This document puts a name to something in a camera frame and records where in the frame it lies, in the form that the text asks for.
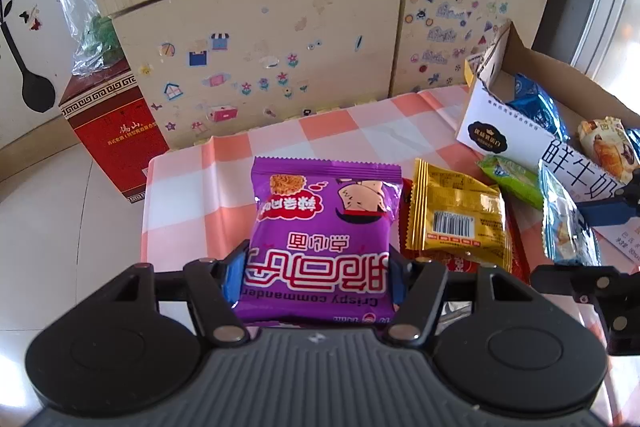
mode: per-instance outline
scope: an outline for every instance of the tile floor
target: tile floor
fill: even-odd
[[[24,353],[40,330],[139,260],[130,204],[82,145],[0,182],[0,426],[40,408]]]

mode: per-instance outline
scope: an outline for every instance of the black ladle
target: black ladle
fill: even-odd
[[[27,107],[36,112],[45,112],[53,107],[56,103],[56,89],[51,81],[39,74],[31,73],[24,65],[24,61],[20,56],[20,52],[15,45],[14,38],[9,31],[4,18],[9,15],[12,2],[9,1],[7,6],[2,8],[2,0],[0,0],[0,28],[6,39],[6,43],[14,56],[16,64],[22,72],[22,99]]]

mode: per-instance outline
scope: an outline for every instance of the floor grout line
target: floor grout line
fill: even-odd
[[[91,171],[94,168],[94,159],[91,158],[89,165],[89,174],[86,177],[86,187],[84,188],[84,198],[82,199],[82,210],[80,212],[80,226],[78,227],[78,249],[76,250],[76,304],[78,304],[78,262],[80,260],[80,236],[82,235],[82,218],[84,217],[84,204],[86,203],[86,194],[89,190],[89,179],[91,179]]]

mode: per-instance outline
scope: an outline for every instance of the checkered tablecloth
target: checkered tablecloth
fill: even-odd
[[[477,153],[455,139],[467,91],[450,86],[404,94],[214,137],[158,156],[149,164],[146,182],[142,260],[156,271],[179,270],[200,257],[222,259],[249,237],[256,213],[250,180],[254,156],[394,163],[405,178],[413,177],[414,159],[420,157],[489,182],[476,166]],[[514,211],[531,269],[549,263],[542,251],[542,214],[519,201]],[[600,245],[604,263],[625,272],[638,269],[605,239]],[[566,300],[562,307],[603,337],[592,307]],[[596,404],[605,420],[640,423],[639,375],[640,362],[631,357],[612,362]]]

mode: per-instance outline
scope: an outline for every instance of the white wall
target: white wall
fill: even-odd
[[[48,78],[56,87],[56,105],[46,113],[29,109],[22,101],[22,74],[0,33],[0,147],[7,145],[60,114],[58,102],[69,81],[76,42],[69,36],[58,0],[13,0],[6,22],[27,68]],[[30,30],[19,17],[38,5],[42,27]]]

